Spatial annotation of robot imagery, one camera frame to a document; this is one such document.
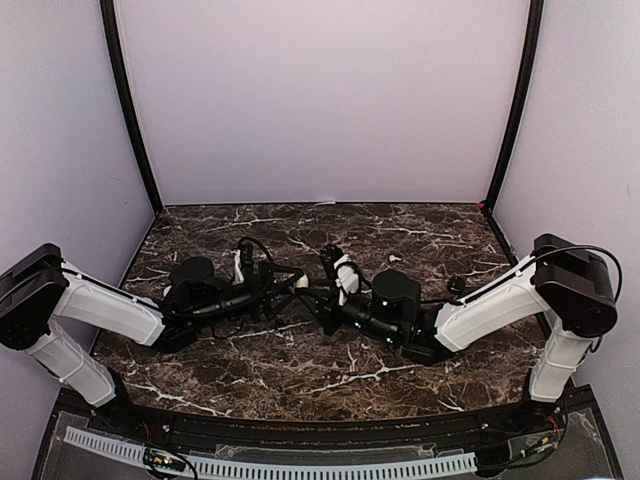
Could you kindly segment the small white charging case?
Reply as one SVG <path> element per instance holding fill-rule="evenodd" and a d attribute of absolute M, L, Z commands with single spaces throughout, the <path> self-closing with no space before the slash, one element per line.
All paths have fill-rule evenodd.
<path fill-rule="evenodd" d="M 295 288 L 308 288 L 310 286 L 309 278 L 307 276 L 303 276 L 295 282 Z"/>

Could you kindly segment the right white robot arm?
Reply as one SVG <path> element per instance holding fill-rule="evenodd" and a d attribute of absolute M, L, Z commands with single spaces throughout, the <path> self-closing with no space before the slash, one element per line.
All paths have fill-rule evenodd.
<path fill-rule="evenodd" d="M 348 326 L 383 342 L 401 356 L 432 366 L 476 341 L 526 317 L 554 316 L 541 357 L 528 376 L 526 399 L 510 413 L 521 434 L 534 432 L 549 416 L 587 352 L 613 329 L 622 279 L 608 267 L 618 259 L 593 245 L 572 244 L 543 234 L 531 253 L 506 273 L 454 299 L 425 300 L 421 284 L 387 269 L 372 281 L 335 245 L 321 254 L 326 278 L 295 282 L 295 293 L 313 301 L 316 321 L 328 335 Z"/>

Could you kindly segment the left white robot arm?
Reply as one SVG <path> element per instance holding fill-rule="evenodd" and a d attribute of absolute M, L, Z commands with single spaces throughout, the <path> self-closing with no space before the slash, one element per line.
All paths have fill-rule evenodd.
<path fill-rule="evenodd" d="M 255 261 L 239 243 L 234 276 L 216 276 L 206 257 L 184 260 L 169 274 L 160 301 L 102 283 L 65 262 L 58 246 L 45 243 L 1 275 L 1 343 L 23 351 L 73 388 L 120 436 L 141 427 L 140 412 L 128 404 L 117 376 L 94 360 L 58 323 L 58 318 L 125 336 L 162 353 L 194 343 L 217 322 L 243 316 L 275 316 L 308 286 L 305 273 Z"/>

